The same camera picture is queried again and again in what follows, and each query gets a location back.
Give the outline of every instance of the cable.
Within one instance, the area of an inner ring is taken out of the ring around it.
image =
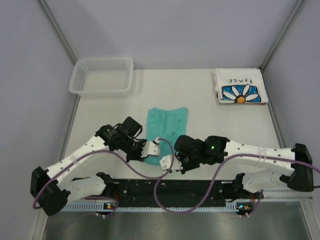
[[[146,175],[143,175],[141,174],[140,172],[138,172],[137,170],[135,170],[122,156],[120,156],[118,153],[116,152],[113,152],[113,151],[110,151],[110,150],[97,150],[97,151],[92,151],[92,152],[88,152],[84,155],[82,155],[81,157],[79,157],[78,159],[76,159],[75,161],[73,161],[72,163],[70,163],[66,168],[62,169],[60,172],[58,172],[56,175],[54,175],[42,188],[41,190],[39,191],[39,193],[36,195],[36,197],[34,198],[34,201],[33,201],[33,204],[32,204],[32,207],[33,209],[40,209],[41,207],[40,206],[37,206],[37,202],[39,201],[39,198],[41,196],[41,194],[44,192],[44,190],[46,189],[46,187],[52,183],[54,180],[56,180],[61,174],[63,174],[65,171],[67,171],[68,169],[70,169],[73,165],[75,165],[75,163],[78,163],[80,162],[81,160],[83,160],[84,158],[88,157],[88,156],[91,156],[93,154],[99,154],[99,153],[108,153],[108,154],[112,154],[112,155],[115,155],[117,156],[128,168],[130,168],[135,174],[139,175],[140,177],[142,178],[145,178],[145,179],[149,179],[149,180],[158,180],[158,179],[163,179],[165,176],[167,176],[170,172],[171,172],[171,169],[174,165],[174,158],[175,158],[175,151],[174,151],[174,148],[172,147],[172,145],[170,144],[169,141],[167,141],[166,139],[163,139],[163,138],[159,138],[160,141],[164,141],[166,142],[167,144],[169,144],[170,146],[170,149],[171,149],[171,164],[170,164],[170,167],[169,169],[161,176],[146,176]]]
[[[205,195],[203,196],[203,198],[200,200],[200,202],[198,204],[196,204],[194,207],[191,207],[190,209],[186,210],[186,211],[172,211],[166,207],[164,207],[159,199],[158,199],[158,196],[157,196],[157,187],[160,183],[160,181],[163,179],[163,177],[159,178],[156,182],[155,182],[155,185],[154,185],[154,189],[153,189],[153,197],[154,197],[154,200],[156,202],[156,204],[162,208],[163,210],[165,210],[166,212],[169,212],[169,213],[177,213],[177,214],[188,214],[188,213],[191,213],[193,212],[195,209],[197,209],[198,207],[200,207],[204,201],[206,200],[206,198],[208,197],[208,195],[210,194],[210,191],[211,191],[211,188],[213,187],[214,185],[214,181],[216,180],[217,178],[217,175],[219,173],[219,171],[221,170],[221,168],[228,162],[230,161],[231,159],[234,159],[234,158],[237,158],[237,157],[251,157],[251,158],[261,158],[260,155],[256,155],[256,154],[247,154],[247,153],[241,153],[241,154],[235,154],[235,155],[232,155],[232,156],[228,156],[219,166],[218,168],[216,169],[213,177],[212,177],[212,180],[209,184],[209,187],[205,193]],[[281,162],[287,162],[287,163],[292,163],[292,164],[299,164],[299,165],[303,165],[303,166],[306,166],[308,168],[311,168],[313,170],[315,170],[317,173],[320,174],[320,169],[318,169],[317,167],[313,166],[313,165],[310,165],[308,163],[305,163],[303,161],[296,161],[296,160],[291,160],[291,159],[286,159],[286,158],[280,158],[280,157],[275,157],[275,156],[265,156],[263,158],[266,158],[266,159],[269,159],[269,160],[274,160],[274,161],[281,161]],[[260,200],[263,196],[263,192],[261,191],[261,194],[260,194],[260,197],[258,199],[258,202],[256,203],[255,205],[255,208],[252,210],[251,213],[248,214],[248,216],[250,217],[257,209],[257,207],[259,206],[260,204]]]

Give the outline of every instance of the white table surface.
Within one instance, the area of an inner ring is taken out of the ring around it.
[[[135,70],[134,93],[125,98],[81,98],[77,108],[72,131],[68,141],[66,156],[81,147],[103,125],[122,123],[131,116],[143,127],[139,136],[146,136],[145,126],[148,110],[158,107],[172,110],[188,108],[186,134],[192,138],[205,140],[208,136],[227,137],[240,143],[278,148],[278,140],[267,105],[219,104],[214,92],[213,69],[157,69]],[[138,161],[130,164],[140,173],[159,176],[160,166]],[[166,179],[209,180],[215,165],[201,165],[200,168],[181,175],[169,174]],[[260,169],[227,163],[217,179],[232,180],[236,174],[255,172]],[[97,172],[110,174],[113,179],[140,179],[113,155],[102,154],[87,169],[89,177]]]

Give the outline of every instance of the white bracket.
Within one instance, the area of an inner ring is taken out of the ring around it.
[[[153,141],[147,141],[144,147],[142,148],[141,157],[146,158],[148,156],[159,156],[160,155],[160,146],[155,144]]]
[[[172,155],[164,156],[160,160],[161,169],[163,171],[168,170],[170,168],[171,161],[172,161]],[[181,166],[181,162],[176,158],[176,156],[174,156],[174,158],[173,158],[173,166],[172,166],[171,170],[181,171],[182,169],[183,169],[183,167]]]

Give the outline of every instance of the metal frame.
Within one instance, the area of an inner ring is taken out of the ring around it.
[[[303,7],[305,6],[306,2],[307,2],[307,0],[297,0],[295,6],[293,7],[292,12],[290,13],[284,26],[282,27],[278,37],[275,39],[272,47],[270,48],[268,54],[266,55],[265,59],[263,60],[262,65],[261,65],[261,71],[264,71],[266,69],[266,67],[268,66],[272,56],[275,54],[278,47],[281,45],[281,43],[285,39],[285,37],[288,33],[288,30],[294,24],[294,21],[297,19],[299,13],[301,12]]]
[[[44,15],[48,19],[49,23],[52,26],[52,29],[54,33],[56,34],[61,46],[63,47],[65,53],[69,57],[70,61],[75,65],[77,62],[77,58],[73,52],[73,50],[70,47],[70,44],[68,43],[65,35],[63,34],[60,26],[58,25],[56,19],[54,18],[54,15],[52,14],[48,4],[46,3],[46,0],[36,0],[39,3],[39,6],[41,10],[43,11]],[[275,54],[277,49],[279,48],[280,44],[282,43],[283,39],[286,37],[288,30],[294,23],[295,19],[301,12],[304,4],[307,2],[307,0],[297,0],[289,18],[287,19],[286,23],[284,24],[280,34],[276,38],[275,42],[273,43],[271,49],[269,50],[266,58],[264,59],[262,65],[261,65],[261,72],[262,75],[264,75],[264,70],[268,66],[268,63],[270,62],[272,56]],[[274,125],[275,133],[278,138],[278,142],[281,148],[286,147],[286,140],[281,128],[281,124],[279,119],[277,118],[277,112],[275,110],[275,105],[272,102],[272,96],[269,94],[269,86],[268,86],[268,81],[264,78],[265,80],[265,87],[266,87],[266,92],[268,94],[269,98],[269,111],[271,115],[271,119]],[[57,159],[57,162],[63,158],[66,152],[66,148],[68,145],[68,141],[70,138],[71,130],[73,127],[73,123],[76,117],[77,109],[78,109],[78,104],[80,101],[80,97],[76,96],[73,100],[73,107],[70,110],[70,115],[69,115],[69,121],[67,128],[65,129],[65,135],[64,139],[62,140],[61,147],[59,149],[59,157]],[[305,192],[295,192],[291,190],[269,190],[265,191],[264,195],[266,196],[264,201],[272,201],[272,202],[300,202],[301,204],[301,209],[303,211],[304,217],[306,224],[308,226],[308,229],[310,231],[310,235],[313,240],[318,240],[320,239],[320,219],[319,219],[319,214],[317,207],[313,201],[313,197],[311,193],[305,193]],[[30,229],[28,238],[29,240],[41,240],[43,238],[44,230],[46,227],[47,223],[47,215],[42,209],[37,210],[35,214],[35,218],[33,221],[33,225]]]

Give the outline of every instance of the folded t-shirt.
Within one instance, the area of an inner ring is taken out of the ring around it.
[[[221,104],[266,104],[268,96],[258,68],[216,68],[215,90]]]

